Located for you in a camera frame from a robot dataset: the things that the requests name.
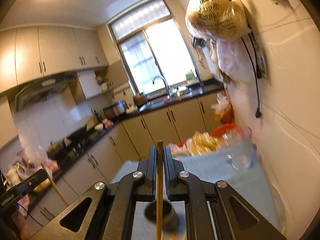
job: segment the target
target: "range hood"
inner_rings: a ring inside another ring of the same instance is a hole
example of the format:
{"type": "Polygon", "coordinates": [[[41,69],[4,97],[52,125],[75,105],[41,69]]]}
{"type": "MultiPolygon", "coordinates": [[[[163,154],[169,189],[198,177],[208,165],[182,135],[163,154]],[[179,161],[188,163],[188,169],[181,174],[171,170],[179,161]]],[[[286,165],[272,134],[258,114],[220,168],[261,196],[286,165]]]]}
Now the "range hood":
{"type": "Polygon", "coordinates": [[[57,75],[27,84],[14,99],[14,111],[20,111],[26,105],[44,101],[51,94],[61,93],[75,77],[72,75],[57,75]]]}

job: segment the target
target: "countertop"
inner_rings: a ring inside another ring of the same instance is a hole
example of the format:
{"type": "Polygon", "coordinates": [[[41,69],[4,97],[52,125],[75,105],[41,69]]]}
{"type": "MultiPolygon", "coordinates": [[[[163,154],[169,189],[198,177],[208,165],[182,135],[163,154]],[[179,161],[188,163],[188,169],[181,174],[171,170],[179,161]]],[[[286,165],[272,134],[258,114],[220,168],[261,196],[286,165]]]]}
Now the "countertop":
{"type": "MultiPolygon", "coordinates": [[[[109,131],[111,131],[114,127],[116,127],[119,123],[121,123],[124,120],[142,115],[142,114],[146,114],[152,111],[156,111],[158,109],[161,109],[163,107],[168,107],[174,104],[178,104],[184,101],[188,101],[194,98],[198,98],[200,96],[204,96],[207,94],[212,94],[212,93],[216,93],[219,91],[222,91],[223,88],[223,84],[217,80],[209,80],[204,82],[204,87],[200,87],[199,84],[190,86],[192,89],[192,94],[188,97],[184,97],[181,98],[179,100],[176,101],[172,101],[172,102],[166,102],[163,104],[157,104],[155,106],[150,106],[147,109],[145,108],[140,108],[140,110],[137,110],[131,114],[125,114],[120,116],[117,120],[113,121],[113,126],[108,127],[107,129],[104,129],[103,131],[97,132],[97,131],[92,131],[90,133],[90,137],[92,138],[92,143],[90,145],[88,145],[82,152],[78,152],[77,157],[74,158],[73,160],[63,163],[59,166],[59,169],[53,174],[53,181],[57,182],[65,173],[68,172],[69,169],[71,169],[71,167],[73,165],[75,165],[82,156],[86,155],[86,153],[88,151],[90,151],[90,149],[100,140],[102,139],[106,134],[108,134],[109,131]]],[[[47,187],[45,190],[39,192],[39,193],[30,193],[29,197],[30,197],[30,205],[28,207],[28,213],[31,212],[36,205],[40,202],[40,200],[45,196],[45,194],[51,189],[51,186],[47,187]]]]}

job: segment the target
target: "power cord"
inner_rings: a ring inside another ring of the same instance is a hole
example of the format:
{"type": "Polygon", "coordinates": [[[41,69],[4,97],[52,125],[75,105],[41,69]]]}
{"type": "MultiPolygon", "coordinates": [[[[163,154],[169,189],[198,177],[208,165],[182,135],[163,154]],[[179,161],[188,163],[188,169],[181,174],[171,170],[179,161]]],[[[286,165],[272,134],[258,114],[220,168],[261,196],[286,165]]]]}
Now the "power cord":
{"type": "Polygon", "coordinates": [[[26,211],[26,213],[27,213],[37,224],[39,224],[41,227],[43,227],[43,225],[41,225],[37,220],[35,220],[35,219],[30,215],[30,213],[28,213],[28,210],[26,210],[23,206],[21,206],[21,207],[26,211]]]}
{"type": "Polygon", "coordinates": [[[249,58],[250,58],[250,61],[251,61],[251,64],[252,64],[252,68],[253,68],[253,71],[254,71],[254,78],[255,78],[255,81],[256,81],[256,89],[257,89],[257,98],[258,98],[258,108],[257,108],[257,111],[256,111],[256,114],[255,114],[255,117],[256,118],[260,118],[261,117],[261,111],[260,111],[260,99],[259,99],[259,89],[258,89],[258,80],[257,80],[257,73],[256,73],[256,70],[254,68],[254,64],[253,64],[253,60],[252,60],[252,57],[250,55],[250,52],[248,50],[248,47],[247,45],[245,44],[244,42],[244,39],[241,37],[241,40],[245,46],[245,49],[247,50],[247,53],[249,55],[249,58]]]}
{"type": "Polygon", "coordinates": [[[253,34],[252,34],[252,33],[249,33],[249,34],[248,34],[249,39],[250,39],[251,44],[252,44],[252,47],[253,47],[254,57],[255,57],[255,59],[256,59],[256,71],[257,71],[256,73],[257,73],[257,79],[260,79],[260,78],[262,78],[262,74],[261,74],[260,67],[259,67],[259,65],[258,65],[258,58],[257,58],[257,51],[256,51],[256,47],[255,47],[255,45],[254,45],[254,43],[253,43],[253,40],[252,40],[251,35],[253,35],[253,34]]]}

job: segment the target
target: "wooden stick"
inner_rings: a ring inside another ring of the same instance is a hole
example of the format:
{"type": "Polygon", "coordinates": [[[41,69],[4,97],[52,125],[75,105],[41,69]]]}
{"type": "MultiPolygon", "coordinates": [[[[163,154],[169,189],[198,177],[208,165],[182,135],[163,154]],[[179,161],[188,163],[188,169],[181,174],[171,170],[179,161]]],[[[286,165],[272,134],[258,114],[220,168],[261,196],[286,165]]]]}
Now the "wooden stick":
{"type": "Polygon", "coordinates": [[[157,142],[157,221],[156,240],[161,240],[162,231],[162,204],[163,204],[163,141],[157,142]]]}
{"type": "Polygon", "coordinates": [[[61,200],[66,204],[66,206],[69,206],[69,203],[66,201],[66,199],[63,197],[63,195],[61,194],[60,190],[57,188],[56,184],[54,183],[54,181],[51,179],[47,169],[44,167],[43,163],[41,163],[42,168],[47,172],[48,174],[48,179],[52,185],[52,187],[54,188],[54,190],[57,192],[57,194],[59,195],[59,197],[61,198],[61,200]]]}

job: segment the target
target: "tile backsplash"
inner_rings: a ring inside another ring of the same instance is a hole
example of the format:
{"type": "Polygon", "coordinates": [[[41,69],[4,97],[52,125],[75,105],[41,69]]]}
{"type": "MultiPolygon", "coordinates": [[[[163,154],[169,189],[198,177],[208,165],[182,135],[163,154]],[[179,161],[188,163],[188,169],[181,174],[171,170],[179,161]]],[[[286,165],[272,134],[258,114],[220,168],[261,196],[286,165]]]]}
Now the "tile backsplash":
{"type": "Polygon", "coordinates": [[[17,154],[28,154],[39,146],[47,149],[50,141],[57,141],[86,123],[96,109],[102,116],[103,108],[113,100],[110,94],[102,94],[79,105],[73,100],[70,89],[50,96],[44,102],[27,106],[13,115],[19,138],[0,150],[0,168],[5,171],[17,154]]]}

